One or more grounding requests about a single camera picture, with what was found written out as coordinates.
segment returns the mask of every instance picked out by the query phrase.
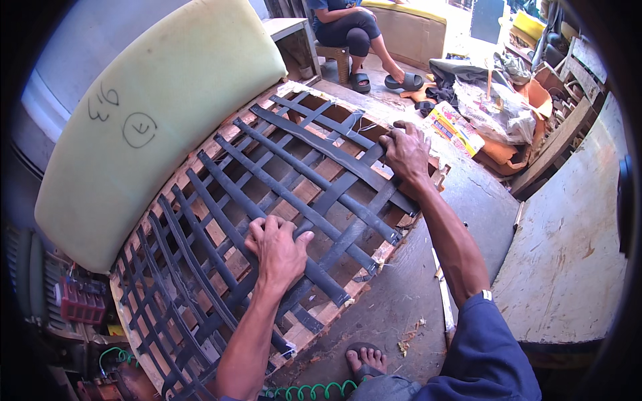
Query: forearm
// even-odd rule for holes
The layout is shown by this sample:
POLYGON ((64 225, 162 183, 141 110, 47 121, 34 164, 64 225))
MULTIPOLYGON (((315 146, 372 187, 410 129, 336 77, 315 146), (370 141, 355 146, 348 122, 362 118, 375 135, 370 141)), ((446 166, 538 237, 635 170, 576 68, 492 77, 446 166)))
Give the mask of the forearm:
POLYGON ((482 289, 490 279, 482 253, 472 235, 444 201, 432 180, 422 177, 412 183, 430 232, 446 282, 457 307, 482 289))
POLYGON ((255 400, 265 379, 270 337, 281 297, 255 291, 221 356, 216 374, 216 394, 239 400, 255 400))
POLYGON ((344 8, 343 10, 328 11, 326 13, 323 13, 322 15, 317 13, 317 18, 319 18, 319 21, 323 22, 324 24, 329 24, 330 22, 334 22, 339 18, 345 17, 346 15, 352 14, 354 12, 360 11, 357 8, 344 8))

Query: black leggings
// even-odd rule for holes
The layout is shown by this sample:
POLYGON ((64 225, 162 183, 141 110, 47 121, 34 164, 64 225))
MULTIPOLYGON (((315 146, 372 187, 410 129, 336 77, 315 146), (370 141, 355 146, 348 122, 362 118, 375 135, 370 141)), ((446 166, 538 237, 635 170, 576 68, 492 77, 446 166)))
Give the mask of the black leggings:
POLYGON ((370 40, 380 34, 374 18, 363 11, 346 15, 328 24, 321 24, 315 32, 323 46, 348 46, 350 54, 357 57, 366 57, 370 49, 370 40))

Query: toe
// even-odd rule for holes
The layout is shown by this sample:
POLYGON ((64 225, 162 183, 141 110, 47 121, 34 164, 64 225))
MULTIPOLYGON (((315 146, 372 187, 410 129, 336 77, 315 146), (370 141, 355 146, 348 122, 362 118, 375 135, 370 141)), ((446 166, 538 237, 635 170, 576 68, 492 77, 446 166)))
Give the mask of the toe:
POLYGON ((361 368, 361 361, 359 360, 359 356, 355 351, 349 350, 348 352, 346 352, 345 358, 348 360, 352 371, 358 371, 359 368, 361 368))

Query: foot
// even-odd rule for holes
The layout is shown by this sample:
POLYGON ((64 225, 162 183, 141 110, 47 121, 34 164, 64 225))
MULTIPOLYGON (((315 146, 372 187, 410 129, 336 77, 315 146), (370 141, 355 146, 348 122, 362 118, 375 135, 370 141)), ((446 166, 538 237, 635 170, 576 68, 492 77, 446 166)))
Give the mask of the foot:
MULTIPOLYGON (((362 70, 362 68, 352 68, 351 75, 356 75, 356 74, 360 73, 361 70, 362 70)), ((364 86, 368 85, 368 83, 369 83, 368 80, 363 80, 363 81, 359 81, 357 83, 357 85, 359 85, 360 87, 364 87, 364 86)))
POLYGON ((388 74, 392 76, 392 79, 397 81, 397 83, 402 84, 403 79, 406 76, 406 73, 395 63, 383 63, 383 69, 386 70, 388 74))
MULTIPOLYGON (((350 363, 350 368, 352 369, 353 373, 356 373, 361 368, 361 365, 363 363, 372 366, 376 370, 386 373, 388 369, 388 357, 382 355, 381 351, 375 351, 372 348, 363 347, 360 350, 360 354, 361 360, 359 360, 359 356, 353 350, 349 350, 345 353, 345 357, 348 360, 348 363, 350 363)), ((372 376, 366 375, 365 378, 370 380, 372 379, 372 376)))

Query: woman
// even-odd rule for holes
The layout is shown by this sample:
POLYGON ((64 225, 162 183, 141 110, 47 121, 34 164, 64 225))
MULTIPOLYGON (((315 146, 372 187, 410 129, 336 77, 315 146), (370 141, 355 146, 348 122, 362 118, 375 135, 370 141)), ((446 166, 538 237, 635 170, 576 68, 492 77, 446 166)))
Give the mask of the woman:
POLYGON ((381 59, 383 69, 390 75, 385 79, 388 88, 419 90, 424 84, 422 76, 405 73, 392 60, 377 27, 377 17, 367 8, 360 7, 361 0, 308 0, 315 11, 313 29, 317 40, 324 46, 348 46, 352 57, 350 83, 357 92, 368 92, 370 80, 359 70, 370 47, 381 59))

